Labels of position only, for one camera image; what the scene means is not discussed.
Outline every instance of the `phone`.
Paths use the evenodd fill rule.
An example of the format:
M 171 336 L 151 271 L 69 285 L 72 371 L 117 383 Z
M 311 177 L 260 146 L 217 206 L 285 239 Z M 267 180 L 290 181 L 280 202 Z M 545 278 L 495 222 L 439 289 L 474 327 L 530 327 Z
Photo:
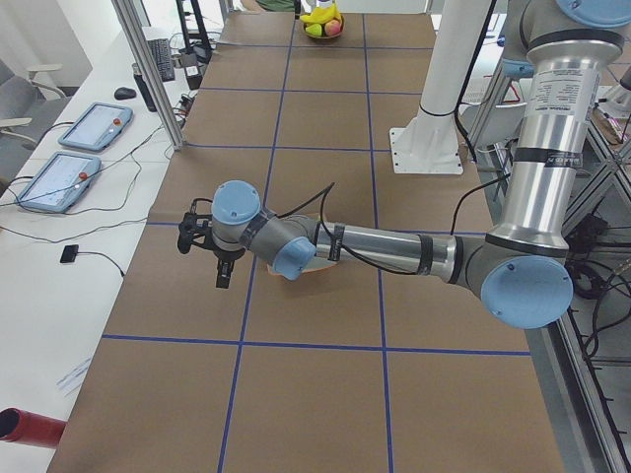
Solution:
M 74 263 L 79 252 L 78 244 L 66 244 L 59 258 L 60 263 Z

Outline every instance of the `apple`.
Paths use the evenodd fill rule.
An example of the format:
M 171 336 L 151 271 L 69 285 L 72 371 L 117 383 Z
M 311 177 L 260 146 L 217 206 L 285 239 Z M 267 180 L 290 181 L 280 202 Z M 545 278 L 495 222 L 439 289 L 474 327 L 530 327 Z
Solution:
M 324 25 L 324 32 L 327 36 L 335 36 L 340 34 L 342 31 L 342 24 L 337 20 L 331 20 L 326 25 Z

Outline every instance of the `screen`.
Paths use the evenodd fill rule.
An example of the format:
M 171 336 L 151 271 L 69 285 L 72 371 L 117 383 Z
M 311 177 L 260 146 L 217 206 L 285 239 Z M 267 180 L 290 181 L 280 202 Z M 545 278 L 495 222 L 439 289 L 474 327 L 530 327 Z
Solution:
M 79 172 L 85 169 L 89 160 L 76 156 L 57 155 L 35 184 L 20 199 L 37 204 L 59 205 L 66 194 L 72 190 Z
M 120 113 L 120 108 L 96 105 L 75 125 L 74 130 L 65 139 L 81 145 L 96 145 L 111 128 L 113 120 L 118 118 Z

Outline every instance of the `table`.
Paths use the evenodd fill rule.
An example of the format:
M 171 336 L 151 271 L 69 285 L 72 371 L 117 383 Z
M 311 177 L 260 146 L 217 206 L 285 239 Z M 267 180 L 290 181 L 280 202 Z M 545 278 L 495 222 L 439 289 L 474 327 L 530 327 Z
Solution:
M 313 43 L 291 14 L 235 14 L 222 41 L 49 472 L 563 471 L 524 333 L 468 292 L 356 263 L 290 283 L 251 255 L 218 291 L 212 254 L 175 249 L 232 178 L 278 212 L 335 180 L 331 221 L 444 233 L 475 167 L 394 174 L 387 138 L 429 17 L 348 14 Z M 482 194 L 460 215 L 490 227 Z
M 147 38 L 165 37 L 156 29 L 146 30 L 146 35 Z M 94 101 L 116 102 L 113 91 L 118 87 L 136 89 L 131 75 L 132 62 L 129 46 L 120 34 L 57 122 L 76 119 Z M 180 94 L 188 92 L 181 70 L 176 70 L 176 80 L 165 83 L 165 87 L 172 103 L 177 103 Z M 99 154 L 104 167 L 120 160 L 160 126 L 157 113 L 147 110 L 140 95 L 123 104 L 133 109 L 134 117 L 122 135 Z M 56 140 L 63 131 L 58 128 L 46 135 L 20 175 L 34 175 L 61 149 Z M 44 216 L 15 206 L 1 207 L 0 225 L 29 235 L 60 239 L 99 226 L 144 219 L 169 165 L 168 147 L 167 134 L 158 131 L 147 145 L 134 153 L 140 165 L 127 158 L 104 171 L 70 212 L 119 206 L 141 166 L 128 202 L 120 210 Z M 23 185 L 15 184 L 12 188 L 17 192 Z M 11 202 L 12 198 L 7 192 L 0 203 Z M 126 270 L 143 227 L 144 222 L 120 226 L 69 242 L 78 243 L 80 251 L 103 252 Z M 2 409 L 18 407 L 58 419 L 68 418 L 78 390 L 64 397 L 55 383 L 93 355 L 120 289 L 120 274 L 100 256 L 79 255 L 74 264 L 59 264 L 65 244 L 43 243 L 0 231 Z M 48 449 L 3 442 L 0 443 L 0 471 L 41 472 L 52 454 Z

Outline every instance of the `white desk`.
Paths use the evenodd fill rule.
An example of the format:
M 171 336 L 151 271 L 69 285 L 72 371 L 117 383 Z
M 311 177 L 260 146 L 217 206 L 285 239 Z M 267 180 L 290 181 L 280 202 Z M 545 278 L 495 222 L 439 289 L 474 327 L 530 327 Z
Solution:
M 146 30 L 146 35 L 168 37 L 153 29 Z M 57 122 L 75 120 L 94 101 L 116 102 L 113 92 L 118 87 L 137 90 L 131 74 L 132 62 L 131 51 L 121 34 Z M 182 71 L 175 71 L 176 80 L 165 83 L 172 104 L 188 91 Z M 158 114 L 147 110 L 140 94 L 121 103 L 134 110 L 134 118 L 122 135 L 99 154 L 104 166 L 119 160 L 161 124 Z M 33 175 L 52 153 L 61 149 L 57 138 L 63 131 L 59 128 L 48 133 L 19 175 Z M 27 213 L 17 206 L 0 207 L 0 225 L 29 235 L 60 239 L 99 226 L 143 219 L 169 165 L 165 157 L 169 144 L 167 134 L 161 130 L 134 153 L 142 171 L 121 210 L 44 216 Z M 137 170 L 137 165 L 127 158 L 104 171 L 70 212 L 117 207 Z M 22 186 L 15 184 L 12 189 L 18 192 Z M 12 200 L 7 192 L 0 204 Z M 94 353 L 122 278 L 101 256 L 79 255 L 73 264 L 62 265 L 61 251 L 67 243 L 78 243 L 80 251 L 105 253 L 126 270 L 143 228 L 142 223 L 126 225 L 56 244 L 0 231 L 0 410 L 18 407 L 58 419 L 68 418 L 78 389 L 64 397 L 56 382 Z M 52 454 L 53 450 L 46 448 L 0 442 L 0 472 L 43 472 Z

